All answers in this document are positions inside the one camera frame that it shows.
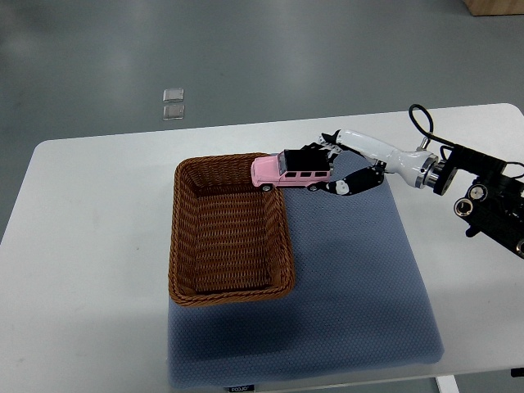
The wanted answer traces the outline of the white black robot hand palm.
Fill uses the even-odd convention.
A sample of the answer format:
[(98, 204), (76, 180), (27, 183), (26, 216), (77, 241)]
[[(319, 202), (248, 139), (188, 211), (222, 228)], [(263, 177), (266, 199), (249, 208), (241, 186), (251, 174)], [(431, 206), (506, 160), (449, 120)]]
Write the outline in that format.
[(411, 187), (424, 188), (436, 167), (436, 155), (429, 151), (403, 151), (353, 130), (340, 130), (336, 142), (371, 162), (384, 163), (387, 173), (398, 174)]

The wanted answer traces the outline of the black white robot index finger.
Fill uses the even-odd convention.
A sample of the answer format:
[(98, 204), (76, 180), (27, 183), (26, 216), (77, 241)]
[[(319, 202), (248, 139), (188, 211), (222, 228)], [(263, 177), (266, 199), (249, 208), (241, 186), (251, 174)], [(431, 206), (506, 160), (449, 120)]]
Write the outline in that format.
[(303, 146), (299, 150), (299, 153), (304, 162), (310, 164), (330, 164), (342, 153), (342, 149), (337, 145), (329, 143), (322, 144), (312, 142), (309, 145)]

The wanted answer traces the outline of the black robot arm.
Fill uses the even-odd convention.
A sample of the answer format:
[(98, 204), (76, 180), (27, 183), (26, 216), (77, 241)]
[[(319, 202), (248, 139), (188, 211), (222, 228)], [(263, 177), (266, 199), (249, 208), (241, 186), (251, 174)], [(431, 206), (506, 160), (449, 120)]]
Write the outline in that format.
[(427, 150), (427, 135), (415, 151), (402, 151), (376, 138), (350, 130), (321, 134), (307, 151), (322, 151), (328, 164), (344, 151), (352, 151), (369, 161), (369, 166), (342, 179), (313, 186), (331, 194), (351, 196), (380, 185), (386, 174), (398, 174), (410, 187), (430, 187), (444, 195), (454, 176), (463, 170), (474, 175), (465, 195), (454, 203), (454, 213), (468, 223), (467, 237), (484, 233), (517, 256), (523, 255), (523, 183), (505, 174), (508, 162), (444, 142), (449, 151), (438, 158)]

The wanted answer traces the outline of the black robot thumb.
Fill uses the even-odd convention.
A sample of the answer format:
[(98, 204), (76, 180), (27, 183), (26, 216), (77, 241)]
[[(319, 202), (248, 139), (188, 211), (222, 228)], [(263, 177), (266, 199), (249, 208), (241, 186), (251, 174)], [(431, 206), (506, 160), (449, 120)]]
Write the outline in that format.
[(385, 170), (381, 166), (359, 169), (344, 178), (331, 182), (318, 182), (318, 190), (338, 196), (352, 196), (381, 185)]

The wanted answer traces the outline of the black white robot middle finger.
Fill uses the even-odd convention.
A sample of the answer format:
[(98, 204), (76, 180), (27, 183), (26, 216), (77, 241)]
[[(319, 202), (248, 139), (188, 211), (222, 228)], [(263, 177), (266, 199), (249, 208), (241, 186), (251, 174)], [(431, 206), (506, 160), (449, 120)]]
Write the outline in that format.
[(336, 146), (338, 144), (338, 135), (340, 130), (333, 134), (321, 133), (318, 137), (318, 142), (323, 146)]

